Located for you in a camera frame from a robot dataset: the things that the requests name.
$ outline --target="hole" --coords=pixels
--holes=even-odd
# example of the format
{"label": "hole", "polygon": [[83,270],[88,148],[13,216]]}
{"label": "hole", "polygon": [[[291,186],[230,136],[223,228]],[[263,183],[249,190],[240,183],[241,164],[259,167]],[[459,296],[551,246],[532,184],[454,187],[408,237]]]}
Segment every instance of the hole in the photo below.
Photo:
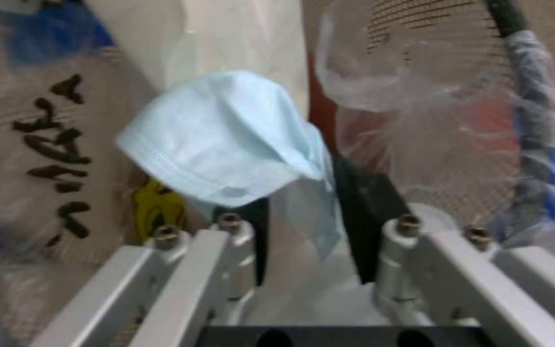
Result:
{"label": "hole", "polygon": [[156,277],[156,275],[151,275],[151,277],[149,277],[149,290],[156,290],[156,286],[158,285],[158,278]]}
{"label": "hole", "polygon": [[292,340],[282,330],[270,329],[264,332],[258,341],[256,347],[292,347]]}
{"label": "hole", "polygon": [[237,221],[237,216],[233,215],[233,214],[227,214],[224,216],[224,221],[225,222],[236,222]]}
{"label": "hole", "polygon": [[418,330],[403,330],[397,336],[397,347],[436,347],[436,345]]}
{"label": "hole", "polygon": [[462,319],[464,316],[464,312],[462,311],[461,307],[456,307],[451,312],[451,318],[454,320]]}
{"label": "hole", "polygon": [[207,312],[207,324],[209,324],[213,319],[215,319],[215,309],[210,308],[209,312]]}
{"label": "hole", "polygon": [[136,324],[136,325],[143,324],[143,321],[145,320],[145,317],[147,317],[147,309],[145,309],[145,306],[139,305],[138,306],[138,314],[136,315],[136,318],[134,319],[134,324]]}

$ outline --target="bolt head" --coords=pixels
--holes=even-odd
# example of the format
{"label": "bolt head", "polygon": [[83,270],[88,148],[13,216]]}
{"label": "bolt head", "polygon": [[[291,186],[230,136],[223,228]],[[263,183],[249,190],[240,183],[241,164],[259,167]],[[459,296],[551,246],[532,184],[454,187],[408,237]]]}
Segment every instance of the bolt head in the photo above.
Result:
{"label": "bolt head", "polygon": [[418,237],[421,230],[421,220],[415,215],[401,215],[397,220],[396,229],[403,237]]}
{"label": "bolt head", "polygon": [[238,233],[241,224],[241,217],[237,213],[224,213],[218,217],[218,228],[228,233]]}
{"label": "bolt head", "polygon": [[154,240],[158,250],[171,250],[179,241],[179,228],[177,226],[162,226],[154,231]]}

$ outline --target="light blue surgical mask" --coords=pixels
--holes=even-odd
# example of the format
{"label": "light blue surgical mask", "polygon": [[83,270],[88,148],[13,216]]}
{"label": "light blue surgical mask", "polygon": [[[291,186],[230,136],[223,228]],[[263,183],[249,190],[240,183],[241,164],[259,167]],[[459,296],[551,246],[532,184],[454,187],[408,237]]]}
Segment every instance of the light blue surgical mask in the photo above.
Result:
{"label": "light blue surgical mask", "polygon": [[143,109],[117,145],[174,191],[226,207],[303,179],[313,194],[300,198],[313,195],[315,205],[286,217],[322,220],[308,223],[314,230],[305,227],[322,258],[341,239],[320,132],[299,115],[284,88],[260,75],[216,72],[175,86]]}

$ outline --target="mesh net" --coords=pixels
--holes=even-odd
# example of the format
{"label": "mesh net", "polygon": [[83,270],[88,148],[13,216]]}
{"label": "mesh net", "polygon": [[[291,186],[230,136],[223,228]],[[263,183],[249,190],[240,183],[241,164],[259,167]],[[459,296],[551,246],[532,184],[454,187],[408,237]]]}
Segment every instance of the mesh net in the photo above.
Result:
{"label": "mesh net", "polygon": [[462,226],[555,248],[555,82],[533,33],[502,38],[483,0],[336,0],[320,27],[317,76],[372,212],[383,172]]}

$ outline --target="plastic bag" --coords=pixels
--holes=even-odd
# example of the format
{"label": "plastic bag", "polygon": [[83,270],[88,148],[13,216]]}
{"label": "plastic bag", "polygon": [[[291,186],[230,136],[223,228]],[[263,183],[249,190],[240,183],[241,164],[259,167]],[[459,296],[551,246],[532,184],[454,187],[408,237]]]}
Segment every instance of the plastic bag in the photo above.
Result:
{"label": "plastic bag", "polygon": [[87,3],[156,92],[205,73],[245,69],[284,86],[307,117],[307,65],[297,0]]}
{"label": "plastic bag", "polygon": [[388,174],[409,202],[488,226],[506,246],[555,250],[550,66],[530,31],[498,37],[482,1],[337,0],[317,47],[352,164]]}

